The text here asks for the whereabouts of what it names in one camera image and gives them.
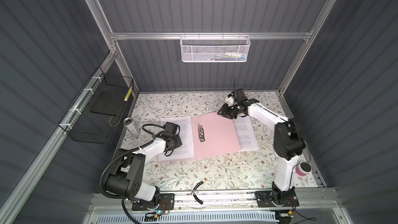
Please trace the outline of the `printed white paper sheet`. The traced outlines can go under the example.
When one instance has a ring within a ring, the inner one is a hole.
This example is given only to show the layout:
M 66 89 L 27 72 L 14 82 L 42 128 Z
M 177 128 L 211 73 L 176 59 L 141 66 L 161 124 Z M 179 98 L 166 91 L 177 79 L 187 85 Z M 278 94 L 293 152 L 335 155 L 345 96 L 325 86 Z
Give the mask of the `printed white paper sheet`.
M 193 146 L 193 135 L 192 135 L 192 121 L 191 116 L 185 117 L 174 117 L 174 118 L 161 118 L 160 124 L 166 124 L 167 122 L 174 123 L 180 126 L 179 137 L 182 141 L 182 146 L 174 149 L 170 156 L 165 154 L 158 155 L 158 162 L 172 162 L 182 161 L 194 158 L 194 146 Z

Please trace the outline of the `metal folder clip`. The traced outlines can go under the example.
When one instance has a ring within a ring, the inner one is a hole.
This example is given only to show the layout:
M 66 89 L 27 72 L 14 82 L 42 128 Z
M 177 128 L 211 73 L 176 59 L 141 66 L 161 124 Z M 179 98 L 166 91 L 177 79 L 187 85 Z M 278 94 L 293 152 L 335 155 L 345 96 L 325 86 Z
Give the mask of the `metal folder clip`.
M 200 142 L 205 142 L 204 128 L 200 123 L 198 123 L 198 133 Z

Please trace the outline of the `pink file folder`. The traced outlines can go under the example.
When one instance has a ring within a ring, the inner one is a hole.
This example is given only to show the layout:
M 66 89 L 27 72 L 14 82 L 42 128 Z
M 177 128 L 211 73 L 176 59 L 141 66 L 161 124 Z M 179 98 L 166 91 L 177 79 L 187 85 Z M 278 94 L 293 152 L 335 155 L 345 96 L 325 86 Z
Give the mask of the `pink file folder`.
M 191 117 L 191 119 L 193 159 L 208 159 L 241 151 L 232 120 L 219 116 L 216 112 Z M 204 128 L 205 142 L 199 140 L 198 123 Z

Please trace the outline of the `stack of printed papers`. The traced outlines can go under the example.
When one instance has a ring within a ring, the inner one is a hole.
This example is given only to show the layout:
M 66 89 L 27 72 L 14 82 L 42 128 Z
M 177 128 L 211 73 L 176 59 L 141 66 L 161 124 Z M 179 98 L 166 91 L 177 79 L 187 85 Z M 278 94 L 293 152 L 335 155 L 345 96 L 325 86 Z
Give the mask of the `stack of printed papers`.
M 237 117 L 233 120 L 241 151 L 256 151 L 259 149 L 251 118 Z

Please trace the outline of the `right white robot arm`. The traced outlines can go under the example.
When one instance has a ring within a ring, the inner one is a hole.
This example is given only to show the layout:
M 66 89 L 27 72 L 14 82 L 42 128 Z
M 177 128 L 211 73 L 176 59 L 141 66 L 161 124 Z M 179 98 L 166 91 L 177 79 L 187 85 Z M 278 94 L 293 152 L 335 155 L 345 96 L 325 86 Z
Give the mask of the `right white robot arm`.
M 218 115 L 228 119 L 250 116 L 274 130 L 273 150 L 278 158 L 278 167 L 272 183 L 271 199 L 276 206 L 290 203 L 295 197 L 293 175 L 306 176 L 312 172 L 309 163 L 299 162 L 306 147 L 299 126 L 293 119 L 271 111 L 258 100 L 248 99 L 243 89 L 236 89 L 226 97 L 226 103 Z

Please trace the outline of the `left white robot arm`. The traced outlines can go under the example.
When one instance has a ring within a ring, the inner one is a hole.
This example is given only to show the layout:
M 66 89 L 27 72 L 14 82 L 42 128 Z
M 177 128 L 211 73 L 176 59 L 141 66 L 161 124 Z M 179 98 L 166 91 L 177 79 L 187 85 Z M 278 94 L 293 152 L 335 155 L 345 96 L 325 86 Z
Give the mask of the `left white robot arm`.
M 151 140 L 130 150 L 119 149 L 102 172 L 99 191 L 103 196 L 159 204 L 160 189 L 143 181 L 144 168 L 157 155 L 168 157 L 182 146 L 180 126 L 171 122 L 164 125 L 149 123 L 142 125 L 142 130 L 151 135 Z

